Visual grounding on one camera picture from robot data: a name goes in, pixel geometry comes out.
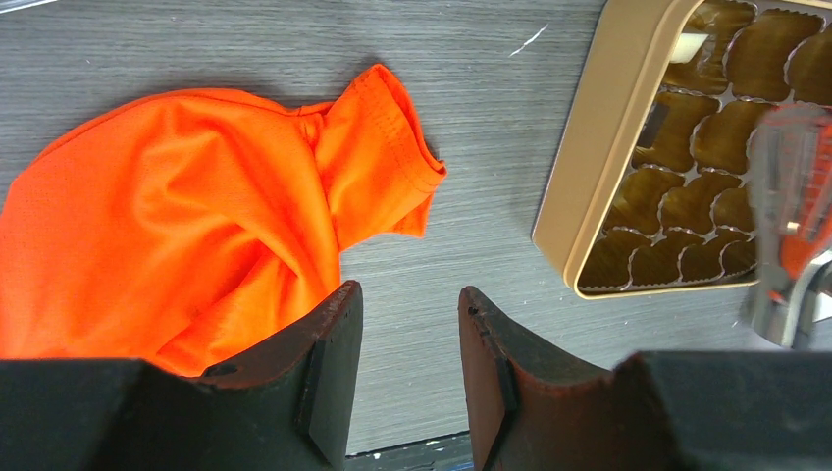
blurred object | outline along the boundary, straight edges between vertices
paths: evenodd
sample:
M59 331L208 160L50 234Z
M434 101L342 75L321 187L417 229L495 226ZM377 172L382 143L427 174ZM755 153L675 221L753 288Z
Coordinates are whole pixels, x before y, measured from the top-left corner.
M743 343L743 350L774 350L774 351L790 351L777 343L772 343L767 339L761 337L753 329L748 330L748 337Z
M0 14L22 10L23 8L36 7L58 0L0 0Z
M474 470L832 468L832 354L648 351L609 372L459 296Z
M767 113L751 144L759 285L752 326L808 348L832 272L832 112L800 104Z
M198 378L140 359L0 361L3 470L343 469L361 286Z

fabric fold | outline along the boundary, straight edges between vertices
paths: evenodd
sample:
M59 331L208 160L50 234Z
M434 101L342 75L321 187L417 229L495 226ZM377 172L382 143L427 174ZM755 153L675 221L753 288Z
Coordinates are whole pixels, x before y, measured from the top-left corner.
M381 65L297 110L228 89L125 105L10 188L0 356L134 356L197 376L337 288L349 246L422 236L444 177Z

gold tray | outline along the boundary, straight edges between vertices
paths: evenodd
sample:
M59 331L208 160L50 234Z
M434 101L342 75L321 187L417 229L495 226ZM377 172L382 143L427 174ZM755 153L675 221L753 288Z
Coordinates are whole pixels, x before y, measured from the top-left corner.
M748 142L773 106L832 105L832 3L638 3L603 10L534 242L587 298L748 285Z

white scratch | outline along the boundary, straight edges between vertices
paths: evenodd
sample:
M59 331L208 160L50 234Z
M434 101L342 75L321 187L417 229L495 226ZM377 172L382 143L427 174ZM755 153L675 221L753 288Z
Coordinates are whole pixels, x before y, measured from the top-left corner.
M523 49L526 49L526 46L528 46L529 44L531 44L531 43L535 42L535 39L537 39L538 37L540 37L540 36L541 36L541 34L543 34L543 32L544 32L544 31L546 31L546 28L547 28L547 27L548 27L548 23L546 23L546 25L545 25L544 27L542 27L540 31L538 31L537 33L535 33L535 35L534 35L534 36L532 36L532 37L530 37L529 39L527 39L527 40L526 40L526 42L524 42L524 43L523 43L523 45L522 45L522 46L520 46L520 48L519 48L519 49L517 49L516 51L512 52L511 54L509 54L509 55L508 55L508 57L514 57L514 55L515 55L515 54L519 54L519 53L520 53Z

gray wood grain surface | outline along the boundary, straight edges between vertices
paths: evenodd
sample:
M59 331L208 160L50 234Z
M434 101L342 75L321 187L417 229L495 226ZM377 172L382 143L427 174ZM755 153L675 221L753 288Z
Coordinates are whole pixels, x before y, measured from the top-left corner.
M449 177L426 239L379 236L343 256L366 296L350 452L467 429L456 325L466 285L604 367L639 348L741 346L744 290L583 301L530 242L601 6L61 0L2 15L0 198L50 141L135 98L231 86L308 104L381 61L409 88Z

